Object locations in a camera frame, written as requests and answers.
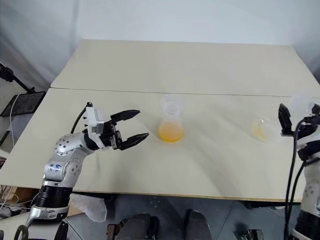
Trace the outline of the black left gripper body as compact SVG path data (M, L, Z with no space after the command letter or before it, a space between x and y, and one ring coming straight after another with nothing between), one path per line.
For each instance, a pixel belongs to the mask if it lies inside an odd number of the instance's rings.
M117 123L109 120L103 124L103 130L99 138L105 147L112 147L114 150L123 149L121 133L116 129Z

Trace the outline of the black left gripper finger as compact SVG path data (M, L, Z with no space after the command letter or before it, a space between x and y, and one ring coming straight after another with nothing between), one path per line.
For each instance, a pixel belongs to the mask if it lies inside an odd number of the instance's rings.
M117 149L123 151L138 145L149 136L149 133L140 133L123 141L120 132L117 132Z
M118 113L111 115L110 119L113 123L117 123L120 121L129 120L129 119L135 117L136 115L138 115L139 113L140 113L140 111L137 109L124 110L124 111L121 111L121 112L118 112Z

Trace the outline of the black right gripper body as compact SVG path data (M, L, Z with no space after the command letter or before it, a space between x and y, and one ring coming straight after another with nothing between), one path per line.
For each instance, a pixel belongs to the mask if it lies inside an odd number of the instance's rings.
M320 116L305 117L298 131L298 144L304 145L320 140Z

